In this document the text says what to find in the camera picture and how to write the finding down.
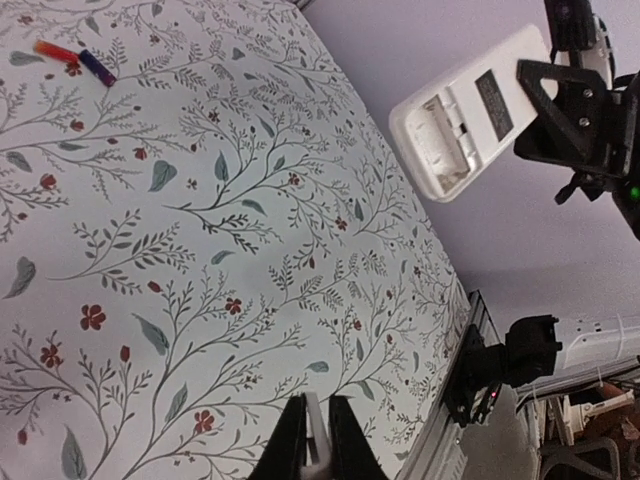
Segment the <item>white red remote control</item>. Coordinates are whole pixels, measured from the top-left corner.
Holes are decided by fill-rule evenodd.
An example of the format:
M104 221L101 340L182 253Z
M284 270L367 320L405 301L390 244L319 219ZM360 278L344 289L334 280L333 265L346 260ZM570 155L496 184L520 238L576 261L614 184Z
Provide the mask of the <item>white red remote control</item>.
M533 24L392 109L393 141L426 198L453 201L537 118L517 79L520 60L548 62Z

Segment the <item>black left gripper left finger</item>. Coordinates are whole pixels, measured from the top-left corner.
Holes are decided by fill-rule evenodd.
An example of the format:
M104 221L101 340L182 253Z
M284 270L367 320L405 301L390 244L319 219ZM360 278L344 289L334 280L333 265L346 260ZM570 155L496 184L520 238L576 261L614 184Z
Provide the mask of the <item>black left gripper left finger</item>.
M248 480L301 480L306 461L306 398L291 397Z

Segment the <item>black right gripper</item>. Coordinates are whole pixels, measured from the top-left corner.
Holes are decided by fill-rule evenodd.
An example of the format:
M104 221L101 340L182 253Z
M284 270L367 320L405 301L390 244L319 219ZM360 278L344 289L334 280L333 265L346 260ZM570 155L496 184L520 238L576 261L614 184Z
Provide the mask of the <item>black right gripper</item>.
M609 193L626 223L637 225L639 75L617 77L603 108L607 84L594 70L520 60L517 80L537 117L517 137L514 154L541 163L571 163L573 150L596 146L593 170L576 169L555 203L564 204L577 190L591 202Z

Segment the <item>orange red battery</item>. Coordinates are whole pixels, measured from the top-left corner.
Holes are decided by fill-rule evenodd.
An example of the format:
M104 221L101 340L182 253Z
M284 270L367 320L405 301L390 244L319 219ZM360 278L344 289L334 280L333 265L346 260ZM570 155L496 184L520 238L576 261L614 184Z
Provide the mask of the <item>orange red battery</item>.
M79 57L75 52L43 40L37 40L34 43L33 50L35 53L44 55L63 63L79 62Z

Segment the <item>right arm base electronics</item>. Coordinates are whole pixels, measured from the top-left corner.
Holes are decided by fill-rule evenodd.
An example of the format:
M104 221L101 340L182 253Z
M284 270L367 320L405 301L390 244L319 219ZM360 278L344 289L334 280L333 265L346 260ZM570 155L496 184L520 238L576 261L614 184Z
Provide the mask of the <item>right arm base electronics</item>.
M479 327L471 324L443 394L452 420L462 428L482 423L489 411L489 398L500 392L505 373L506 346L486 345Z

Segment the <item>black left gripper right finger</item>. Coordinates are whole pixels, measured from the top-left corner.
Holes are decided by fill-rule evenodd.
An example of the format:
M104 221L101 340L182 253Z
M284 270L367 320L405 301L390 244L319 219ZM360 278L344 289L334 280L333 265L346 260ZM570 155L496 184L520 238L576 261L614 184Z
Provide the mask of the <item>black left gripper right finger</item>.
M387 480L345 396L329 399L331 469L337 480Z

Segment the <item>white battery cover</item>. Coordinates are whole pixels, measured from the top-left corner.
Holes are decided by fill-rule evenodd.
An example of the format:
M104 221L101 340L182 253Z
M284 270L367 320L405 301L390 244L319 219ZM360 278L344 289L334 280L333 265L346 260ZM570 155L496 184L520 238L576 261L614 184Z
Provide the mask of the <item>white battery cover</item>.
M332 449L318 396L314 392L304 392L303 398L306 402L308 427L306 452L310 458L300 467L300 478L303 480L331 479Z

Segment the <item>purple blue battery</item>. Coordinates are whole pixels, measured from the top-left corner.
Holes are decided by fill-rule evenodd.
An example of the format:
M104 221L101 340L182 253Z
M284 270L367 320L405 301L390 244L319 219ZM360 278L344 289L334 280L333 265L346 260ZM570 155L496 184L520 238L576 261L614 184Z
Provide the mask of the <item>purple blue battery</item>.
M107 88L116 83L116 77L88 50L82 50L78 59Z

